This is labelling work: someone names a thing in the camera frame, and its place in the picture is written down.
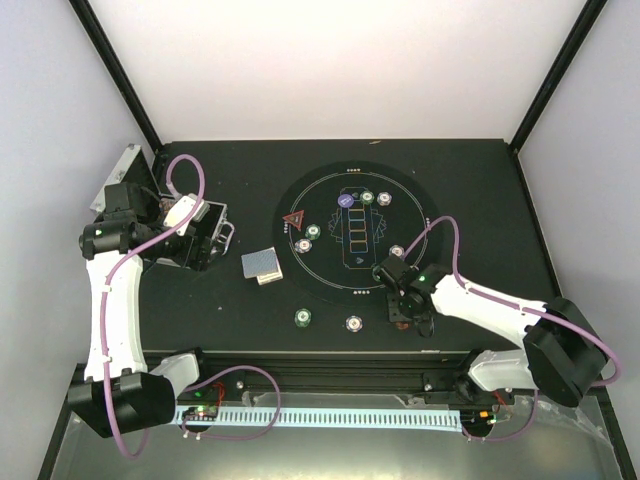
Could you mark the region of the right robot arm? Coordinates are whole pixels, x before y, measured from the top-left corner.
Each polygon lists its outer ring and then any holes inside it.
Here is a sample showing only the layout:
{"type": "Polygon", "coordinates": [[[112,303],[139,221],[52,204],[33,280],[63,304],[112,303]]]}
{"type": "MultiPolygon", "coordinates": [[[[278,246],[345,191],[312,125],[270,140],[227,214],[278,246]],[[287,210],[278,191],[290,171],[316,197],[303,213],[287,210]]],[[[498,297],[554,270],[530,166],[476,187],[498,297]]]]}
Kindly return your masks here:
{"type": "Polygon", "coordinates": [[[545,303],[519,299],[456,276],[449,268],[423,270],[390,255],[373,269],[400,316],[457,318],[513,344],[506,351],[473,354],[454,379],[457,396],[476,403],[489,392],[536,390],[565,407],[577,407],[610,360],[581,310],[557,297],[545,303]]]}

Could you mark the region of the blue white poker chip stack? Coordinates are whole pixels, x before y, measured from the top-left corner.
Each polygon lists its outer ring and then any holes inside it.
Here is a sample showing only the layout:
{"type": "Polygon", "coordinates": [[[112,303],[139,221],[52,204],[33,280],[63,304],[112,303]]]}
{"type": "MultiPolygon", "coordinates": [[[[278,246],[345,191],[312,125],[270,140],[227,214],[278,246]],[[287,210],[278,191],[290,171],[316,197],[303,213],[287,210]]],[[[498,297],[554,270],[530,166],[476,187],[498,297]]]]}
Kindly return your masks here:
{"type": "Polygon", "coordinates": [[[363,328],[363,320],[358,316],[350,316],[345,320],[345,328],[352,333],[359,332],[363,328]]]}

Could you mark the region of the purple round button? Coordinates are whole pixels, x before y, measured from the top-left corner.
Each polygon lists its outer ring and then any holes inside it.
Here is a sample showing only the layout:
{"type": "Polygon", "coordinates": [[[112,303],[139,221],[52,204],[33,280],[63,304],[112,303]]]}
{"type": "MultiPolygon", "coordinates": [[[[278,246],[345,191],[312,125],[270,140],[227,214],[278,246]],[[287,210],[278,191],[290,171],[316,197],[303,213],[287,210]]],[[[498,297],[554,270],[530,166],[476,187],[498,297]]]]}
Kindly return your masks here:
{"type": "Polygon", "coordinates": [[[350,194],[341,194],[337,199],[340,208],[350,209],[355,203],[355,198],[350,194]]]}

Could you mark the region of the blue playing card deck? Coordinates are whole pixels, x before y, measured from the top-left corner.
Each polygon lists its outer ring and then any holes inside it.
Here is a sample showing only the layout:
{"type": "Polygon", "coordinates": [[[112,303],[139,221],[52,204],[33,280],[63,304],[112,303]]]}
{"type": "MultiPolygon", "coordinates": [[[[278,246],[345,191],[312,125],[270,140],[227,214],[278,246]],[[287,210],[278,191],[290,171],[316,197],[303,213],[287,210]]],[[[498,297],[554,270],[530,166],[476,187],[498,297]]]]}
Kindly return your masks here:
{"type": "Polygon", "coordinates": [[[241,264],[246,279],[275,274],[279,270],[277,254],[273,247],[242,255],[241,264]]]}

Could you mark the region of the red triangle marker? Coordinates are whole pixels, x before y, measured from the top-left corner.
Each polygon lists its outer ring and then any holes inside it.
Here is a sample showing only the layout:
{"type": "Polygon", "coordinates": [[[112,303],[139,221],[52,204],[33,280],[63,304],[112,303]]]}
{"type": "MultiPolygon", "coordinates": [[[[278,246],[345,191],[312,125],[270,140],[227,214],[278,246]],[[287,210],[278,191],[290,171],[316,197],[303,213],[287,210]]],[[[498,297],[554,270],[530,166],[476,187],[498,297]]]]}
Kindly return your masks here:
{"type": "Polygon", "coordinates": [[[298,210],[298,211],[289,213],[287,215],[284,215],[282,219],[286,224],[300,231],[304,223],[304,211],[298,210]]]}

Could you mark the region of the green poker chip stack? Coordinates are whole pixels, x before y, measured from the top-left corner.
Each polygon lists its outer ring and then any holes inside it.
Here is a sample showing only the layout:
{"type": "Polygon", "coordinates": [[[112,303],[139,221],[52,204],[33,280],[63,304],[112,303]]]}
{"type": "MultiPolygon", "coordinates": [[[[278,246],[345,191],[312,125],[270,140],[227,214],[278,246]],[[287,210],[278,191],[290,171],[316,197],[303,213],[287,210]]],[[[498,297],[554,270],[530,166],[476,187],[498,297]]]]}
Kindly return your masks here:
{"type": "Polygon", "coordinates": [[[294,323],[299,328],[308,327],[312,320],[311,311],[306,308],[298,309],[294,314],[294,323]]]}

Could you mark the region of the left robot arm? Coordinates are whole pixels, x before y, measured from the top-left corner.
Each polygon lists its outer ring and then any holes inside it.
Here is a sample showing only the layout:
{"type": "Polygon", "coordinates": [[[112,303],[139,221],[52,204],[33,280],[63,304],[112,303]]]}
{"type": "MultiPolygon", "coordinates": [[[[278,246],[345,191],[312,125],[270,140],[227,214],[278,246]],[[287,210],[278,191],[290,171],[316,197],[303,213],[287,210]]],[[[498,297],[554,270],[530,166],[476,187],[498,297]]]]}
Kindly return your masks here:
{"type": "Polygon", "coordinates": [[[84,380],[70,387],[71,410],[98,435],[169,422],[178,396],[207,397],[213,372],[198,347],[148,368],[141,344],[139,291],[144,265],[203,271],[226,254],[234,227],[224,203],[179,200],[130,182],[104,189],[104,206],[79,243],[90,279],[92,327],[84,380]]]}

